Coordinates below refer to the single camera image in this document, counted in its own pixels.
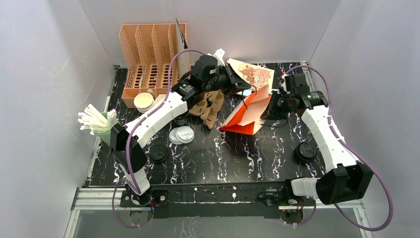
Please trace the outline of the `brown pulp cup carrier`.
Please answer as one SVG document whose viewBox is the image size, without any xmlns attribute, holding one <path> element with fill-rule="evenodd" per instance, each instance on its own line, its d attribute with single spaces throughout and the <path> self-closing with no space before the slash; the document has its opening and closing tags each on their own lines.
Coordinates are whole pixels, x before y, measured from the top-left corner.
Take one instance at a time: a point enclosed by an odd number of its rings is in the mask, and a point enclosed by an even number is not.
<svg viewBox="0 0 420 238">
<path fill-rule="evenodd" d="M 217 114 L 224 103 L 224 94 L 221 90 L 206 92 L 203 99 L 195 104 L 189 114 L 200 117 L 203 124 L 212 129 L 217 120 Z"/>
</svg>

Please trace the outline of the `orange paper bag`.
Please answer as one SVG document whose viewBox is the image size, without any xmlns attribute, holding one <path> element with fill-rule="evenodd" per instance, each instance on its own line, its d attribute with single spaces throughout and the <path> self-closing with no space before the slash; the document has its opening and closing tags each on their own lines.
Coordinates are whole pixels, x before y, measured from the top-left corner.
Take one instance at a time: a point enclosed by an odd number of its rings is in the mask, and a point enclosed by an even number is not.
<svg viewBox="0 0 420 238">
<path fill-rule="evenodd" d="M 269 105 L 270 99 L 269 86 L 265 85 L 246 97 L 244 103 L 240 102 L 219 130 L 254 135 L 265 122 L 260 117 Z"/>
</svg>

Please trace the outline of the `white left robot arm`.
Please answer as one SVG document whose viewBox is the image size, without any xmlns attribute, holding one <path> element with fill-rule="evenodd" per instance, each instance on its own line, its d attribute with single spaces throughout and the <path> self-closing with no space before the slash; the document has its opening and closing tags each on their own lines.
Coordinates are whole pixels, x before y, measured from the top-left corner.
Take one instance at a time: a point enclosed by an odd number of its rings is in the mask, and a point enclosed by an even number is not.
<svg viewBox="0 0 420 238">
<path fill-rule="evenodd" d="M 125 173 L 125 186 L 132 194 L 141 196 L 150 183 L 144 169 L 147 157 L 143 151 L 148 141 L 176 117 L 187 113 L 204 98 L 206 92 L 221 91 L 234 95 L 251 85 L 224 61 L 225 50 L 213 55 L 202 54 L 191 70 L 167 89 L 166 97 L 146 113 L 124 126 L 112 128 L 110 149 Z"/>
</svg>

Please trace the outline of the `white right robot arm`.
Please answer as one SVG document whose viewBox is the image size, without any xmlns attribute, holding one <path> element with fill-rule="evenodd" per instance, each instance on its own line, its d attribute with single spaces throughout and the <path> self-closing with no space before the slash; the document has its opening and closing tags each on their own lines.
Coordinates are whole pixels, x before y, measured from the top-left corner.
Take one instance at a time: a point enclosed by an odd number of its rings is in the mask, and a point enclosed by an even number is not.
<svg viewBox="0 0 420 238">
<path fill-rule="evenodd" d="M 321 91 L 310 90 L 303 73 L 284 74 L 285 87 L 272 94 L 262 119 L 285 119 L 288 113 L 298 112 L 312 133 L 316 146 L 295 148 L 301 161 L 312 160 L 320 153 L 326 174 L 320 178 L 292 178 L 285 181 L 279 198 L 301 197 L 319 199 L 329 205 L 362 199 L 373 177 L 368 165 L 342 144 L 343 137 L 330 114 L 330 103 Z"/>
</svg>

